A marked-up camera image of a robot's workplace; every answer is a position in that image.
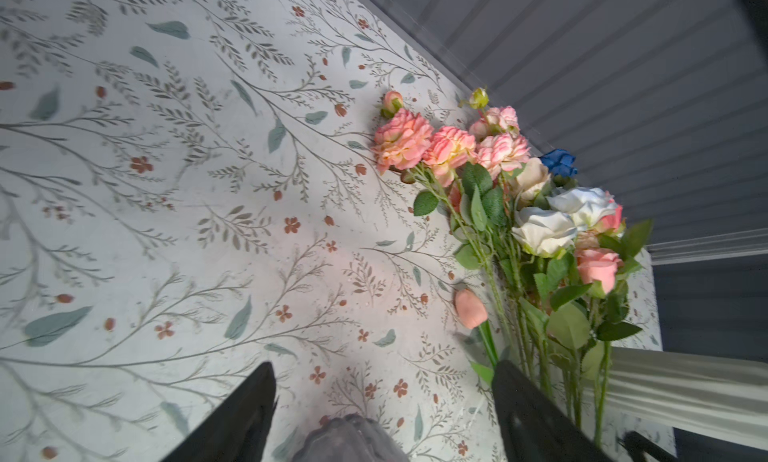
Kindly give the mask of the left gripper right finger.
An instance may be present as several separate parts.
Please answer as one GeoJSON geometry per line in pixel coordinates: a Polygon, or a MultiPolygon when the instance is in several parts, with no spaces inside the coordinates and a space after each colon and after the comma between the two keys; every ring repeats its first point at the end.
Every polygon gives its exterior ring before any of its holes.
{"type": "Polygon", "coordinates": [[[509,461],[598,462],[609,459],[512,362],[498,362],[491,387],[509,461]]]}

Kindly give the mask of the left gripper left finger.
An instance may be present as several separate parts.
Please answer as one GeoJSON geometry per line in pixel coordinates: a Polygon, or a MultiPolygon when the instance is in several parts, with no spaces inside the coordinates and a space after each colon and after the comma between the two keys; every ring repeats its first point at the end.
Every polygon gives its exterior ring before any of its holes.
{"type": "Polygon", "coordinates": [[[264,362],[164,461],[260,461],[276,401],[274,369],[264,362]]]}

